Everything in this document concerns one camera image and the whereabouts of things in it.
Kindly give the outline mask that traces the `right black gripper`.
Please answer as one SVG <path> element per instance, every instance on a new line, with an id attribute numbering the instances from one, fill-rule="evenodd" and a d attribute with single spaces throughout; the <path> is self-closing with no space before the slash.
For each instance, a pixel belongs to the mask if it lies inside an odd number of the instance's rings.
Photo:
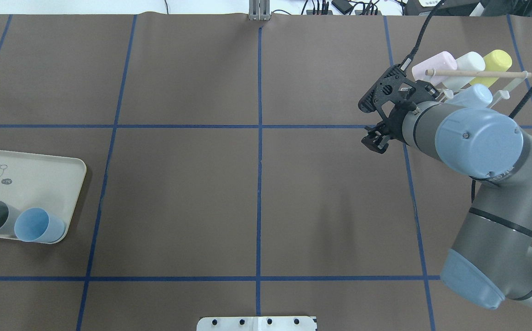
<path id="1" fill-rule="evenodd" d="M 392 107 L 389 115 L 380 107 L 378 113 L 381 115 L 382 124 L 380 129 L 367 129 L 367 134 L 361 139 L 361 143 L 367 149 L 384 154 L 391 139 L 399 140 L 407 144 L 404 137 L 403 125 L 406 116 L 414 114 L 419 108 L 417 103 L 396 103 Z"/>

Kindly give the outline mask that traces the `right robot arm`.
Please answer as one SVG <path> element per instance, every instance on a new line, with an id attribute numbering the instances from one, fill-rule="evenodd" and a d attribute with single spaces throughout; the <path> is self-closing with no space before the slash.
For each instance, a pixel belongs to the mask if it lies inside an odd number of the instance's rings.
<path id="1" fill-rule="evenodd" d="M 532 135 L 490 108 L 402 103 L 367 126 L 363 145 L 399 140 L 480 183 L 441 270 L 451 291 L 486 309 L 532 308 Z"/>

